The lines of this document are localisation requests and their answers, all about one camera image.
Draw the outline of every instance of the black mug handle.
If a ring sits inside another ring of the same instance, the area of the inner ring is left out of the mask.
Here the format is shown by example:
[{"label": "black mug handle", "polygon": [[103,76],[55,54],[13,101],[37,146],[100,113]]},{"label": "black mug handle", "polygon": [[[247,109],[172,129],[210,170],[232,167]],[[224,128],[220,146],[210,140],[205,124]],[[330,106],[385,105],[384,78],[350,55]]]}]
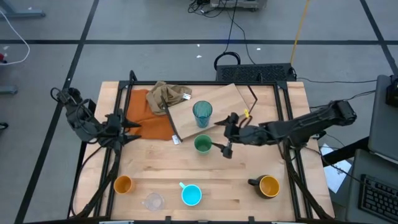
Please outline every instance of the black mug handle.
[{"label": "black mug handle", "polygon": [[253,185],[253,186],[258,186],[258,185],[260,185],[260,182],[258,180],[249,179],[248,184]]}]

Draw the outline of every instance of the cart wheel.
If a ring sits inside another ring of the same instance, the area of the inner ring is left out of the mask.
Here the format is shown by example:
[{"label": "cart wheel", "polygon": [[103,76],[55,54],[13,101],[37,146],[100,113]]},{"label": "cart wheel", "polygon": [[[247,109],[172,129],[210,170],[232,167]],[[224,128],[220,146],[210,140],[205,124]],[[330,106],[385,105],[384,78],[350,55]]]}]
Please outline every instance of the cart wheel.
[{"label": "cart wheel", "polygon": [[0,130],[4,130],[8,128],[8,124],[7,123],[0,123]]}]

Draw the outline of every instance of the gray floor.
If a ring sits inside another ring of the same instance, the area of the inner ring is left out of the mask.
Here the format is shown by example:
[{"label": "gray floor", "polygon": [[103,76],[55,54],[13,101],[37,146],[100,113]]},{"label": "gray floor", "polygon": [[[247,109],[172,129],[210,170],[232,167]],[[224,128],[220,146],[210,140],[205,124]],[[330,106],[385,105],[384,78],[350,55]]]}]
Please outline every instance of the gray floor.
[{"label": "gray floor", "polygon": [[[369,8],[386,40],[398,40],[398,2],[367,0]],[[79,40],[93,0],[15,0],[20,9],[43,9],[47,17],[12,20],[25,39]],[[187,13],[188,1],[99,0],[88,40],[185,40],[227,39],[230,20],[223,13],[205,18]],[[305,0],[269,0],[265,10],[238,10],[236,22],[248,39],[292,40],[298,29]],[[234,27],[232,39],[242,39]],[[0,40],[17,39],[4,21],[0,21]],[[377,40],[357,0],[312,0],[302,29],[302,40]],[[51,87],[62,87],[76,45],[32,44],[28,59],[21,64],[0,67],[2,85],[17,85],[14,96],[0,96],[1,121],[10,124],[0,134],[0,223],[12,223],[16,217],[37,156],[55,109]],[[213,61],[225,45],[85,45],[72,86],[84,97],[98,98],[101,82],[125,80],[133,69],[139,80],[214,80]],[[248,46],[256,63],[289,62],[292,45]],[[244,45],[229,49],[240,54],[242,63],[250,63]],[[389,46],[398,57],[398,46]],[[26,54],[21,44],[0,44],[0,53],[8,61]],[[220,64],[234,63],[223,58]],[[299,45],[294,67],[299,77],[312,80],[371,80],[392,71],[378,45]],[[375,83],[360,85],[317,84],[305,81],[311,106],[330,100],[349,98],[373,90]],[[358,120],[348,127],[333,127],[328,132],[344,144],[369,133],[373,96],[350,101]],[[322,142],[340,147],[334,139]],[[63,219],[67,215],[80,142],[65,122],[58,122],[42,175],[32,198],[25,222]]]}]

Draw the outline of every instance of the orange cup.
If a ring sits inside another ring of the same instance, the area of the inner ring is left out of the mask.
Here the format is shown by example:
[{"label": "orange cup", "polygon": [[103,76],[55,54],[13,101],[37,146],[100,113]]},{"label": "orange cup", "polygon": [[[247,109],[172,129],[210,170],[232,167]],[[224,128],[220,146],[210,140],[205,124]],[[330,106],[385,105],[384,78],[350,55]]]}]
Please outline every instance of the orange cup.
[{"label": "orange cup", "polygon": [[130,177],[122,175],[114,182],[113,189],[118,194],[126,194],[133,192],[136,189],[136,184]]}]

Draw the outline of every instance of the wooden tabletop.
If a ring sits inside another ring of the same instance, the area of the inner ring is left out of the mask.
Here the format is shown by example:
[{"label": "wooden tabletop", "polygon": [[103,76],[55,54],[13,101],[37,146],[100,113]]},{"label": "wooden tabletop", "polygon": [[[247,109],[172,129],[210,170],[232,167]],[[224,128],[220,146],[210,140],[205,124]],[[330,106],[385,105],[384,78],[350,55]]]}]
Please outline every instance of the wooden tabletop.
[{"label": "wooden tabletop", "polygon": [[[303,83],[288,83],[289,96],[295,117],[309,113],[307,97]],[[103,82],[99,93],[95,116],[102,122],[105,115],[113,111],[118,82]],[[220,86],[189,86],[195,97]],[[152,86],[135,86],[133,89],[148,89]],[[254,98],[247,86],[237,86],[248,106]],[[271,86],[252,86],[258,97],[251,112],[251,125],[266,121],[277,121],[274,91]],[[203,132],[213,142],[226,144],[224,127],[214,127]],[[277,146],[233,145],[233,158],[226,159],[217,148],[207,155],[201,155],[193,147],[195,136],[184,139],[175,145],[173,141],[138,139],[125,145],[122,150],[119,175],[128,175],[136,182],[136,191],[132,194],[115,194],[113,220],[164,220],[170,215],[173,220],[224,220],[246,221],[254,216],[256,221],[293,221],[289,180],[285,162],[280,158]],[[318,149],[317,142],[310,140],[308,146]],[[98,145],[87,145],[85,158]],[[83,169],[76,191],[74,208],[82,210],[98,188],[105,150],[92,157]],[[322,161],[316,152],[301,152],[305,176],[309,191],[325,211],[334,217],[333,207],[326,185]],[[247,184],[248,179],[269,174],[280,183],[279,195],[273,199],[258,197],[254,188]],[[181,200],[179,182],[196,184],[202,189],[203,198],[195,207],[186,206]],[[104,215],[108,190],[104,193],[101,215]],[[146,209],[143,201],[152,192],[164,198],[164,208],[156,212]],[[301,216],[305,217],[302,194],[297,188]]]}]

